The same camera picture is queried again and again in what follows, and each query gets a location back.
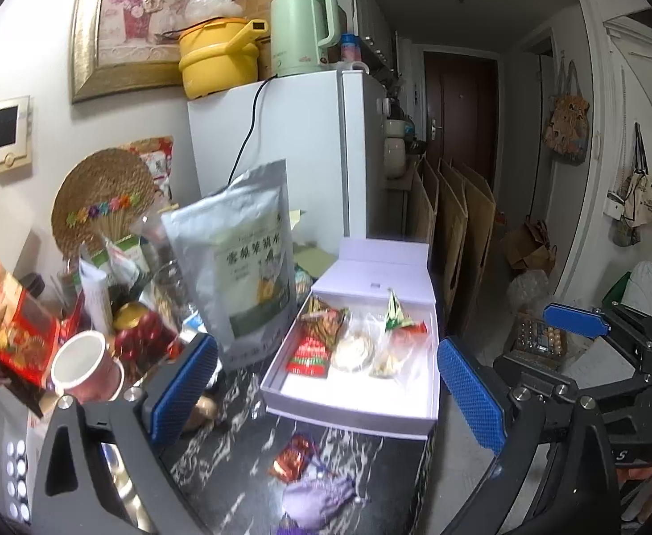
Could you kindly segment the nutritious cereal bag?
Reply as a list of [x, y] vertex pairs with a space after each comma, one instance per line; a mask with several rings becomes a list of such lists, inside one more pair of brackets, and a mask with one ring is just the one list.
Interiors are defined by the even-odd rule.
[[318, 296], [310, 296], [305, 302], [298, 321], [307, 336], [317, 339], [332, 353], [338, 342], [339, 332], [348, 310], [333, 308]]

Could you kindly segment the green electric kettle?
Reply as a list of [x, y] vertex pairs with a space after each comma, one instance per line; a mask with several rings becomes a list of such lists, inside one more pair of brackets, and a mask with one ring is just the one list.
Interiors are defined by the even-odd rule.
[[272, 0], [272, 73], [285, 78], [325, 70], [341, 34], [338, 0]]

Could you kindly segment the dark entrance door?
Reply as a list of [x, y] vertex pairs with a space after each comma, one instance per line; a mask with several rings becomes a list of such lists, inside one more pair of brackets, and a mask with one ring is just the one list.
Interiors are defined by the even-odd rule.
[[429, 165], [467, 165], [493, 184], [499, 133], [498, 62], [426, 51], [424, 76]]

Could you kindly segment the small red candy packet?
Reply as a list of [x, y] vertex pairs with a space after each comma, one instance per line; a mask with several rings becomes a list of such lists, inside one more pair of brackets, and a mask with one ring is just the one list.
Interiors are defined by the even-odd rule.
[[295, 433], [274, 458], [268, 473], [285, 484], [297, 482], [315, 455], [315, 442], [303, 433]]

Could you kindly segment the pink panda paper cup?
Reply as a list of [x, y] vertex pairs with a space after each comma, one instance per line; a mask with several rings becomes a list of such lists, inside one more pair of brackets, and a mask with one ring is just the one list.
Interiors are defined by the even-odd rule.
[[71, 395], [80, 403], [114, 400], [123, 388], [124, 370], [108, 350], [99, 331], [83, 331], [56, 351], [50, 381], [59, 396]]

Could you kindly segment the red snack packet in box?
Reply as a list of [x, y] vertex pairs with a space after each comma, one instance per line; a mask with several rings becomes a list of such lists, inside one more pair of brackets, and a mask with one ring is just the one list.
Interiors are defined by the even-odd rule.
[[287, 361], [286, 371], [291, 375], [326, 378], [330, 367], [330, 358], [330, 351], [321, 339], [304, 334], [299, 339], [290, 360]]

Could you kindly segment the brown cardboard sheets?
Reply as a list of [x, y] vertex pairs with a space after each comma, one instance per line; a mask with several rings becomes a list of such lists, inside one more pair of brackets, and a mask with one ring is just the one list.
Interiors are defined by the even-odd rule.
[[461, 336], [474, 315], [494, 218], [492, 190], [474, 169], [414, 160], [406, 235], [429, 247], [438, 320], [447, 333]]

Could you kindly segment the clear bag of white cakes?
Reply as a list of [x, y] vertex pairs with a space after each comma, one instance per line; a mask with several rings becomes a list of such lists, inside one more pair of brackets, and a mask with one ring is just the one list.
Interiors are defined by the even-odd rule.
[[424, 321], [405, 329], [385, 330], [385, 317], [350, 314], [339, 332], [330, 366], [351, 375], [378, 379], [406, 378], [416, 358], [425, 353], [430, 330]]

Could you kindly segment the white gift box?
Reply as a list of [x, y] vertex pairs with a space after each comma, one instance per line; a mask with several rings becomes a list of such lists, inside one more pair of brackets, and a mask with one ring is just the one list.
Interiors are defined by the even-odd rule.
[[435, 425], [437, 312], [429, 247], [345, 238], [261, 384], [269, 412], [424, 440]]

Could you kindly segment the green triangular snack packet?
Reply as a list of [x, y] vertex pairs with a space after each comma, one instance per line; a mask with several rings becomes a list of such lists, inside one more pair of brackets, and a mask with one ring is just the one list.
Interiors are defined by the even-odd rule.
[[387, 313], [385, 313], [385, 330], [400, 330], [413, 325], [414, 321], [412, 317], [404, 311], [395, 291], [391, 290], [387, 305]]

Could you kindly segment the red handled scissors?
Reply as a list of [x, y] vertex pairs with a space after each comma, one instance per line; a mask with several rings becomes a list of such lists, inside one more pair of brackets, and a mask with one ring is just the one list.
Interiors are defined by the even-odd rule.
[[176, 338], [177, 332], [157, 312], [148, 310], [134, 327], [117, 334], [114, 350], [127, 365], [147, 370], [170, 353]]

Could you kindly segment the egg carton box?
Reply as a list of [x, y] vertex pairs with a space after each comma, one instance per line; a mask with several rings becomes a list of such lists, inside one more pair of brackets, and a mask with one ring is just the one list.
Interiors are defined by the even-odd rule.
[[558, 370], [567, 355], [567, 334], [544, 320], [528, 314], [518, 314], [513, 324], [511, 348]]

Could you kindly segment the hanging patterned tote bag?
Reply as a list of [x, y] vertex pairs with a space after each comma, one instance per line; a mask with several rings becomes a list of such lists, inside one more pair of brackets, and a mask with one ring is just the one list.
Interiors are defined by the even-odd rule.
[[557, 94], [553, 101], [542, 141], [560, 161], [582, 165], [588, 152], [588, 109], [580, 87], [578, 70], [574, 61], [561, 63], [557, 81]]

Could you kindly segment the gold framed flower picture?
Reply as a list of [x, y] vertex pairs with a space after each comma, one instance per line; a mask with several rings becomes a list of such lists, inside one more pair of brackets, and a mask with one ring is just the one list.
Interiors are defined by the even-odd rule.
[[76, 0], [71, 102], [181, 83], [176, 30], [190, 0]]

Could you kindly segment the yellow rice cooker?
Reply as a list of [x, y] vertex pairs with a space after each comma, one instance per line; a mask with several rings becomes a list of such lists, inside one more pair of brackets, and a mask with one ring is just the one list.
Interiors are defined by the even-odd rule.
[[178, 70], [190, 100], [248, 85], [258, 80], [260, 48], [268, 22], [215, 18], [185, 29], [178, 38]]

